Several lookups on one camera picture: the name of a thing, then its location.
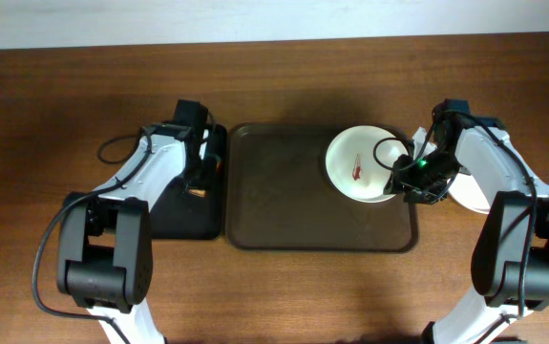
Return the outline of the cream plate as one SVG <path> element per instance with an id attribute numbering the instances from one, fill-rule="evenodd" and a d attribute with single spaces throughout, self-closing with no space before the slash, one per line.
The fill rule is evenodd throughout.
<path id="1" fill-rule="evenodd" d="M 380 203 L 394 197 L 384 189 L 391 176 L 373 156 L 375 145 L 380 162 L 388 167 L 404 154 L 407 148 L 394 139 L 392 132 L 377 126 L 350 127 L 338 134 L 327 148 L 325 164 L 331 183 L 345 196 L 362 203 Z"/>

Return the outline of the pale green plate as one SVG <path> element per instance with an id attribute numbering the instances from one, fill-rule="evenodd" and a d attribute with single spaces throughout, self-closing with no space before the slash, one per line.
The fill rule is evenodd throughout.
<path id="1" fill-rule="evenodd" d="M 450 182 L 448 194 L 458 204 L 476 213 L 489 213 L 490 204 L 473 176 L 459 173 Z"/>

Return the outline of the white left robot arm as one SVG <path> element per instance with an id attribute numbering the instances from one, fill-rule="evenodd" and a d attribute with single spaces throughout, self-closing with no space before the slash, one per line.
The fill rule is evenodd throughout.
<path id="1" fill-rule="evenodd" d="M 140 128 L 106 183 L 73 192 L 57 218 L 56 285 L 112 343 L 163 343 L 147 302 L 154 240 L 212 240 L 222 231 L 226 130 L 197 101 Z"/>

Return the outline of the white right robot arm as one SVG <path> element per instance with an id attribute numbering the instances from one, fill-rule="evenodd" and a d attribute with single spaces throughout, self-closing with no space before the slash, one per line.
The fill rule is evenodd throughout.
<path id="1" fill-rule="evenodd" d="M 472 285 L 454 309 L 430 322 L 422 343 L 492 343 L 510 325 L 549 306 L 549 185 L 526 164 L 496 118 L 465 100 L 432 110 L 426 134 L 389 166 L 387 195 L 408 204 L 444 200 L 459 173 L 474 178 L 489 211 L 471 260 Z"/>

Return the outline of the orange green sponge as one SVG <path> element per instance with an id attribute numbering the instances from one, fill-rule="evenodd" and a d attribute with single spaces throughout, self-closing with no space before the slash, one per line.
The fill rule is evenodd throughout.
<path id="1" fill-rule="evenodd" d="M 188 188 L 187 193 L 196 197 L 206 198 L 208 191 L 205 189 L 199 189 L 199 188 Z"/>

